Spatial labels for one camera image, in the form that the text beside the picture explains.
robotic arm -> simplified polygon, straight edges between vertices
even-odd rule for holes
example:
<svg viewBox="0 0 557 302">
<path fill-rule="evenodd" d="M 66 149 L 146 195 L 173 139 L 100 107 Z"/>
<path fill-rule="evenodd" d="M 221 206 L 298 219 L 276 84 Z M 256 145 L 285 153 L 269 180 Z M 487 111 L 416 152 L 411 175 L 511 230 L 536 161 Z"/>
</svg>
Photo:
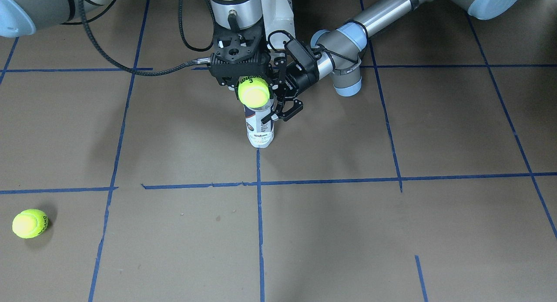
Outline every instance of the robotic arm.
<svg viewBox="0 0 557 302">
<path fill-rule="evenodd" d="M 36 30 L 80 18 L 114 0 L 0 0 L 0 35 L 19 37 Z M 273 122 L 287 121 L 303 108 L 298 96 L 330 75 L 336 92 L 352 96 L 360 90 L 359 53 L 368 39 L 421 4 L 434 0 L 380 0 L 336 30 L 320 30 L 310 44 L 295 38 L 294 15 L 289 0 L 211 0 L 215 20 L 210 57 L 199 58 L 169 72 L 206 64 L 221 86 L 234 90 L 245 106 L 248 138 L 254 147 L 272 141 Z M 452 0 L 468 14 L 491 19 L 517 0 Z M 95 46 L 105 58 L 102 49 Z M 142 74 L 107 58 L 134 74 Z M 286 102 L 294 106 L 284 110 Z"/>
</svg>

yellow-green tennis ball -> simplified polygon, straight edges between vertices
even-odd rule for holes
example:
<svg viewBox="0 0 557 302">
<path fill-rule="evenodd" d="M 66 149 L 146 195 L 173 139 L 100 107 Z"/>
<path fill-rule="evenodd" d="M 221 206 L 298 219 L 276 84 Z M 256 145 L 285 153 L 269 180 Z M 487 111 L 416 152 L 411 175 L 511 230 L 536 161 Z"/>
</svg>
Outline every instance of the yellow-green tennis ball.
<svg viewBox="0 0 557 302">
<path fill-rule="evenodd" d="M 42 234 L 48 226 L 48 217 L 39 209 L 27 209 L 12 222 L 13 232 L 20 238 L 29 239 Z"/>
<path fill-rule="evenodd" d="M 269 86 L 260 77 L 245 77 L 238 85 L 238 98 L 249 108 L 261 107 L 269 101 Z"/>
</svg>

tennis ball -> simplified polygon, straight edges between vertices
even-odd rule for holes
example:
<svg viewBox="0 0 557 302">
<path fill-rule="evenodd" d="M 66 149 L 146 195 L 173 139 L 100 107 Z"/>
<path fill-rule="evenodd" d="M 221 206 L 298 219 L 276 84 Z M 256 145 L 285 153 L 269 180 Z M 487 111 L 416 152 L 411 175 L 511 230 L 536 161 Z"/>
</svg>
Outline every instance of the tennis ball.
<svg viewBox="0 0 557 302">
<path fill-rule="evenodd" d="M 48 217 L 39 209 L 22 211 L 12 222 L 12 231 L 20 238 L 29 239 L 42 234 L 48 226 Z"/>
<path fill-rule="evenodd" d="M 269 86 L 260 77 L 245 77 L 238 85 L 238 98 L 249 108 L 261 107 L 269 101 Z"/>
</svg>

light blue end cap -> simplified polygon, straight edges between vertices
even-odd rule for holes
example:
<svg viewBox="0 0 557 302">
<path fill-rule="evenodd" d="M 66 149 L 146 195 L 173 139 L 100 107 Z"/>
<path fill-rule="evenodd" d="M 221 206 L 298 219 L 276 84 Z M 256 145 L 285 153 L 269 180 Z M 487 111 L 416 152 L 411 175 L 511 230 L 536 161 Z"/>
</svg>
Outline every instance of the light blue end cap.
<svg viewBox="0 0 557 302">
<path fill-rule="evenodd" d="M 344 34 L 347 38 L 354 42 L 360 51 L 364 50 L 366 45 L 368 45 L 368 36 L 366 32 L 360 25 L 354 22 L 345 24 L 344 26 L 338 28 L 337 31 Z"/>
<path fill-rule="evenodd" d="M 509 7 L 517 0 L 475 0 L 470 8 L 468 14 L 476 17 L 477 19 L 487 20 L 492 19 L 500 14 L 503 14 Z"/>
<path fill-rule="evenodd" d="M 14 0 L 0 0 L 0 36 L 16 38 L 36 31 L 33 20 Z"/>
<path fill-rule="evenodd" d="M 327 32 L 329 32 L 329 31 L 326 30 L 326 29 L 323 29 L 323 30 L 319 30 L 318 32 L 314 33 L 314 35 L 312 36 L 312 39 L 310 40 L 310 46 L 315 47 L 317 45 L 317 41 L 319 40 L 319 38 L 323 34 L 326 34 Z"/>
<path fill-rule="evenodd" d="M 352 86 L 349 86 L 347 88 L 337 88 L 335 87 L 336 93 L 338 93 L 340 96 L 353 96 L 354 94 L 360 92 L 360 89 L 362 88 L 362 78 L 360 77 L 360 80 L 358 80 L 358 82 L 356 82 L 355 84 L 352 84 Z"/>
</svg>

gray floor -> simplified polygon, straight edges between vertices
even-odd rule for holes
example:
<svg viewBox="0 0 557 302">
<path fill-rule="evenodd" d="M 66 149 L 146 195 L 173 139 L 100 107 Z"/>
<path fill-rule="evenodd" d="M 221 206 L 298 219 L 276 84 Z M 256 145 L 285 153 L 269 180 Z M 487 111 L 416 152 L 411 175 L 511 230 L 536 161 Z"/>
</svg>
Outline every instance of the gray floor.
<svg viewBox="0 0 557 302">
<path fill-rule="evenodd" d="M 374 1 L 294 0 L 298 37 Z M 91 26 L 160 70 L 199 56 L 176 4 L 121 0 Z M 80 27 L 0 38 L 0 300 L 557 300 L 555 18 L 557 0 L 487 22 L 424 5 L 372 38 L 362 92 L 322 80 L 260 151 L 206 70 L 131 77 Z M 52 225 L 22 240 L 27 208 Z"/>
</svg>

